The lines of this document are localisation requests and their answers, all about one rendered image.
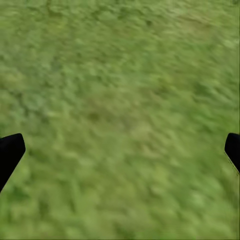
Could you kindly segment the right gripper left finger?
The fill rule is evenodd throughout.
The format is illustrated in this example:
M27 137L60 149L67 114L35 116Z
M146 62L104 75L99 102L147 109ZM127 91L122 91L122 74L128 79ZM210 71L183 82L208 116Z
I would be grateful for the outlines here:
M0 192L25 152L25 142L21 133L0 138Z

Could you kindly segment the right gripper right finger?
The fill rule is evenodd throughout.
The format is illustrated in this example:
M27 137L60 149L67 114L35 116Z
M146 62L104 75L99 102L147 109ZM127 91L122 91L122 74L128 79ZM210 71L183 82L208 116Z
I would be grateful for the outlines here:
M229 133L224 150L240 172L240 134Z

